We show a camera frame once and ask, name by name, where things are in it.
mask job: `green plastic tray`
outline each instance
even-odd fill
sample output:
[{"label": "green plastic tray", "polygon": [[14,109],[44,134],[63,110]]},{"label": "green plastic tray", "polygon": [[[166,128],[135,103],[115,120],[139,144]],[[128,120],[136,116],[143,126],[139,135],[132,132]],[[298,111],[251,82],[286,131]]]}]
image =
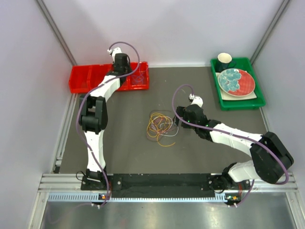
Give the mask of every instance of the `green plastic tray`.
[{"label": "green plastic tray", "polygon": [[266,101],[264,99],[262,90],[258,84],[258,81],[256,79],[256,75],[253,71],[253,68],[251,66],[251,63],[248,58],[233,58],[233,61],[236,61],[236,66],[234,68],[238,68],[244,71],[247,71],[254,79],[255,81],[255,89],[254,93],[256,94],[256,99],[248,99],[248,100],[239,100],[239,101],[227,101],[222,100],[220,95],[221,88],[218,85],[218,80],[216,76],[215,71],[215,65],[217,62],[217,59],[211,59],[211,69],[213,73],[213,77],[215,80],[215,86],[217,89],[218,97],[219,97],[219,104],[220,108],[223,111],[232,111],[232,110],[249,110],[249,109],[258,109],[262,106],[265,106]]}]

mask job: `red plastic tray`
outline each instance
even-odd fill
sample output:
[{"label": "red plastic tray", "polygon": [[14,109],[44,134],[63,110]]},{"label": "red plastic tray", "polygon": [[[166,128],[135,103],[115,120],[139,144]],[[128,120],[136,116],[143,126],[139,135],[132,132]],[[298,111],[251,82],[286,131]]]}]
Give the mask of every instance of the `red plastic tray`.
[{"label": "red plastic tray", "polygon": [[[132,70],[136,68],[137,64],[137,62],[130,64]],[[73,66],[69,80],[71,93],[87,93],[97,87],[111,68],[112,64]],[[126,77],[126,81],[118,91],[145,90],[148,88],[148,63],[140,62],[138,70]]]}]

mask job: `pile of strings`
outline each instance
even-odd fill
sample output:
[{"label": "pile of strings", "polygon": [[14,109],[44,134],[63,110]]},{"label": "pile of strings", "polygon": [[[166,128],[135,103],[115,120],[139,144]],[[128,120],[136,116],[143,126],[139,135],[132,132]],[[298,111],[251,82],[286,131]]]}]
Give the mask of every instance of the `pile of strings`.
[{"label": "pile of strings", "polygon": [[160,146],[169,147],[175,144],[163,145],[160,143],[160,139],[163,136],[174,137],[178,134],[179,127],[175,126],[172,118],[165,116],[161,113],[152,113],[150,115],[149,123],[147,125],[147,137],[151,141],[156,141]]}]

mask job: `mug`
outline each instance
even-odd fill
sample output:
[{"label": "mug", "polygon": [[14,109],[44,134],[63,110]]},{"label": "mug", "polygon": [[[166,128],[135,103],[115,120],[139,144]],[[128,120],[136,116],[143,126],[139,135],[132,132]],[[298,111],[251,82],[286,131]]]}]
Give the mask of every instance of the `mug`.
[{"label": "mug", "polygon": [[217,73],[221,73],[223,70],[228,68],[234,68],[236,65],[236,61],[232,61],[232,56],[227,53],[221,53],[217,56],[217,63],[215,70]]}]

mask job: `white wall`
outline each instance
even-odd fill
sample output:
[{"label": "white wall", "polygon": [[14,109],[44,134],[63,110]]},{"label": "white wall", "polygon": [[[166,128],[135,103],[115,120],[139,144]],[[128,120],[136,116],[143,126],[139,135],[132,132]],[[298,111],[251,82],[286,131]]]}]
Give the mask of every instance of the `white wall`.
[{"label": "white wall", "polygon": [[282,1],[44,2],[78,64],[110,62],[106,50],[122,40],[150,66],[198,66],[220,52],[251,57]]},{"label": "white wall", "polygon": [[0,228],[26,228],[69,99],[71,70],[33,0],[0,5]]},{"label": "white wall", "polygon": [[291,1],[271,38],[255,62],[263,89],[263,108],[270,129],[276,132],[295,159],[292,171],[305,201],[305,1]]}]

